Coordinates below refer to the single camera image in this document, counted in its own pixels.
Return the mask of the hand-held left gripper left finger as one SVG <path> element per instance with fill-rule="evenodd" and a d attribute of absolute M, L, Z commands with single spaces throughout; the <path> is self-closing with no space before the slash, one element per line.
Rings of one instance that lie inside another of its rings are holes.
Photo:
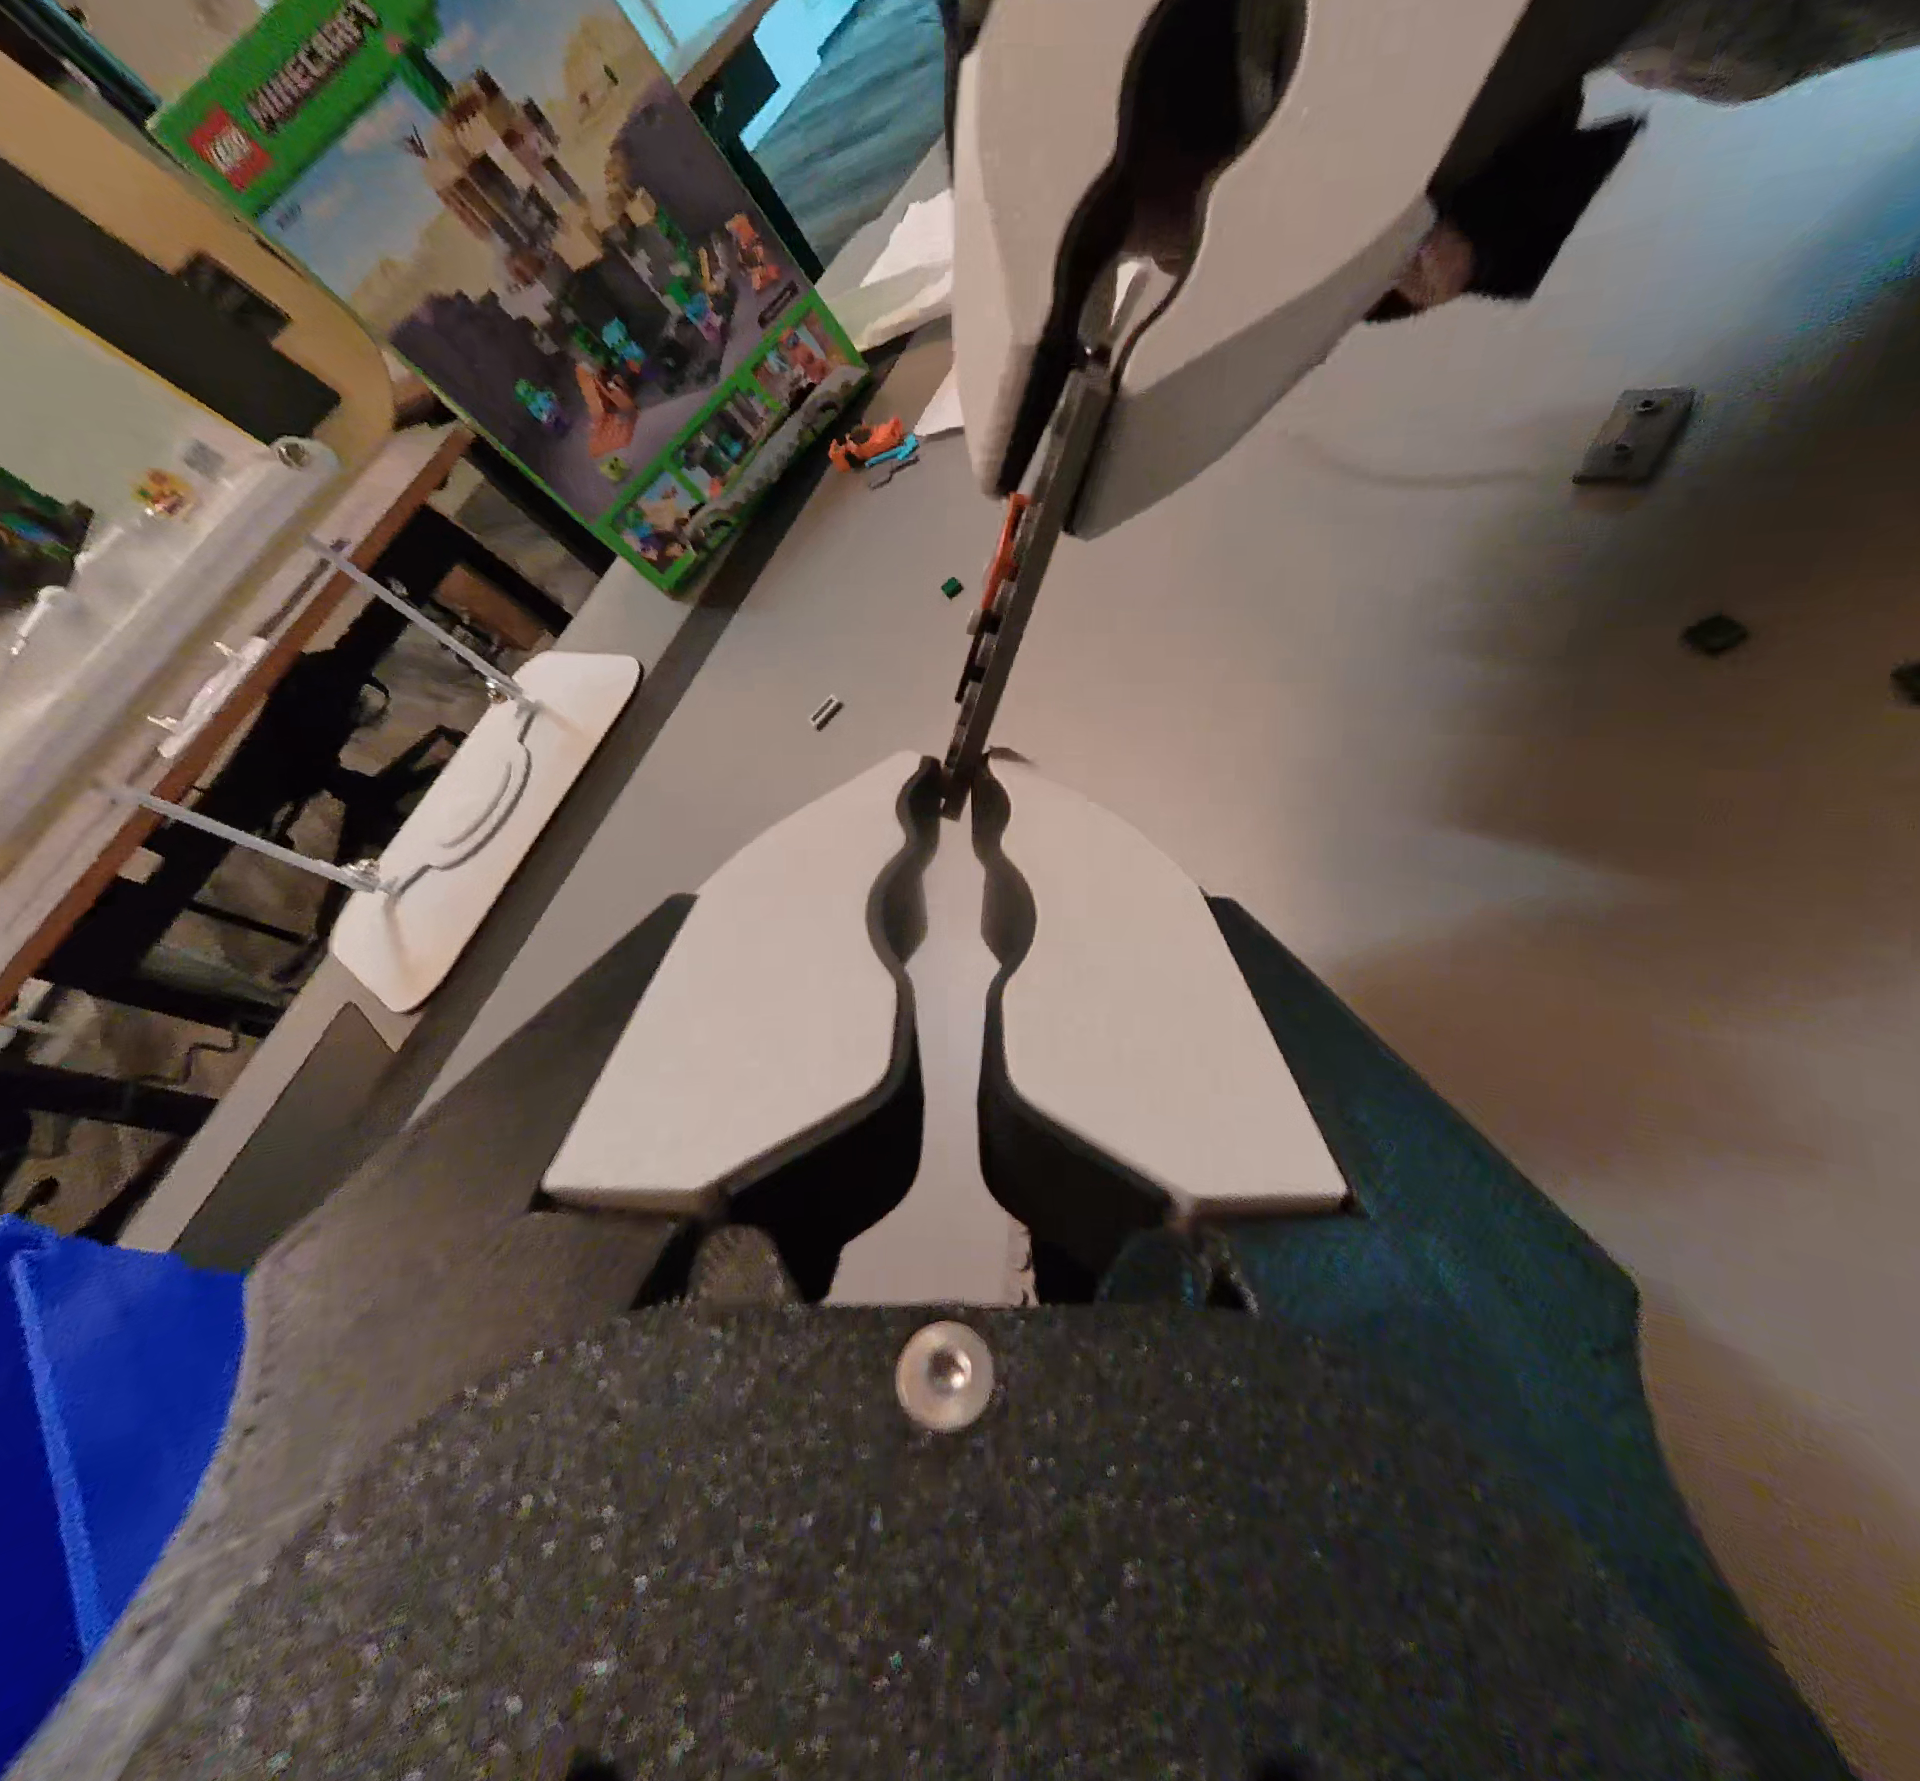
<path fill-rule="evenodd" d="M 926 759 L 900 751 L 778 820 L 698 891 L 539 1191 L 561 1209 L 750 1226 L 801 1298 L 902 1203 L 926 1093 L 909 958 Z"/>

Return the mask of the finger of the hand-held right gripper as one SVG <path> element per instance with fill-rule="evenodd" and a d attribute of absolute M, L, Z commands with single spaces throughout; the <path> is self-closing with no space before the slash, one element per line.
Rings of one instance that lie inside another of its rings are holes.
<path fill-rule="evenodd" d="M 1278 0 L 958 0 L 954 343 L 973 471 L 1035 458 L 1120 256 L 1180 264 L 1278 102 Z"/>
<path fill-rule="evenodd" d="M 1303 0 L 1274 113 L 1120 354 L 1070 535 L 1113 534 L 1204 473 L 1393 286 L 1432 226 L 1429 180 L 1528 3 Z"/>

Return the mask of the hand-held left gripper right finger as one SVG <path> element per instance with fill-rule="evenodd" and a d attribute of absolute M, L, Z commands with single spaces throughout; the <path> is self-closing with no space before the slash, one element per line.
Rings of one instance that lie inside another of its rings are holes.
<path fill-rule="evenodd" d="M 1111 808 L 997 751 L 975 784 L 995 960 L 981 1173 L 1026 1233 L 1025 1296 L 1092 1298 L 1145 1233 L 1350 1199 L 1202 885 Z"/>

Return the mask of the large dark grey lego plate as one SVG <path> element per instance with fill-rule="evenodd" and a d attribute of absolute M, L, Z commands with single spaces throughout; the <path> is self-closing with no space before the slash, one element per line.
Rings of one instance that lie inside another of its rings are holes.
<path fill-rule="evenodd" d="M 1113 403 L 1113 362 L 1109 357 L 1089 357 L 1070 372 L 1032 489 L 1005 499 L 995 558 L 973 614 L 971 648 L 956 688 L 958 714 L 942 773 L 946 819 L 967 808 L 973 781 L 987 761 L 994 721 L 1054 549 L 1082 504 Z"/>

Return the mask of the blue plastic storage bin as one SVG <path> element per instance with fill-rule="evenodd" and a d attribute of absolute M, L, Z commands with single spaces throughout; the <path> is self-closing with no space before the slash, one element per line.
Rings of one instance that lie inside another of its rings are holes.
<path fill-rule="evenodd" d="M 3 1763 L 105 1646 L 228 1428 L 244 1278 L 3 1221 Z"/>

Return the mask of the colourful lego box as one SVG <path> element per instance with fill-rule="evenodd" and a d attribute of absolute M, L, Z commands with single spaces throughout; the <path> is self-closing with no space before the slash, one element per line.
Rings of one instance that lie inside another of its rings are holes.
<path fill-rule="evenodd" d="M 148 128 L 662 593 L 869 376 L 618 0 L 273 0 Z"/>

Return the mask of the person's right hand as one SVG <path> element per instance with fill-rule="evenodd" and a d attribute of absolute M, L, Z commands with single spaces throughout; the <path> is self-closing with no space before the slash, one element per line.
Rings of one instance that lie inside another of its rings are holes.
<path fill-rule="evenodd" d="M 1395 324 L 1449 306 L 1473 291 L 1477 278 L 1473 239 L 1453 222 L 1441 220 L 1401 268 L 1393 286 L 1367 311 L 1369 324 Z"/>

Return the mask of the white crumpled paper bag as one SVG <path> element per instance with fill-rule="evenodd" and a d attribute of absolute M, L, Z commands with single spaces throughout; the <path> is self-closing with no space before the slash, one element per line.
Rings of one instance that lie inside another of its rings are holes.
<path fill-rule="evenodd" d="M 848 328 L 871 354 L 949 317 L 954 281 L 954 194 L 912 203 L 866 276 L 851 291 Z"/>

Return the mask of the brown-edged office desk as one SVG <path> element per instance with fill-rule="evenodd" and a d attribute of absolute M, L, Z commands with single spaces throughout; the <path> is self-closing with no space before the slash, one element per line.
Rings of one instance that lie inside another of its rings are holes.
<path fill-rule="evenodd" d="M 759 25 L 779 0 L 738 0 L 724 14 L 676 44 L 667 71 L 687 105 L 724 77 L 734 59 L 756 42 Z"/>

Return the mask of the white stand base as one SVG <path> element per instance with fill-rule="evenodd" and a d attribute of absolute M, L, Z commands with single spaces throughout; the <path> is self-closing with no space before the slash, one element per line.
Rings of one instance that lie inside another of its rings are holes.
<path fill-rule="evenodd" d="M 306 545 L 349 584 L 396 608 L 488 688 L 493 705 L 430 784 L 414 812 L 374 857 L 329 863 L 166 801 L 135 785 L 103 784 L 119 806 L 250 847 L 349 892 L 330 933 L 330 956 L 387 1011 L 419 1011 L 460 961 L 521 861 L 559 814 L 575 781 L 641 684 L 625 652 L 549 651 L 516 675 L 470 652 L 422 612 L 359 568 L 340 548 Z"/>

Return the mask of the wood-rimmed panel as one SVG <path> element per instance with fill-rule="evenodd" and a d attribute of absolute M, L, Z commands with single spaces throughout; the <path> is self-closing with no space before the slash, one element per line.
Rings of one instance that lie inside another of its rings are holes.
<path fill-rule="evenodd" d="M 394 432 L 379 344 L 164 158 L 5 59 L 5 916 L 110 828 Z"/>

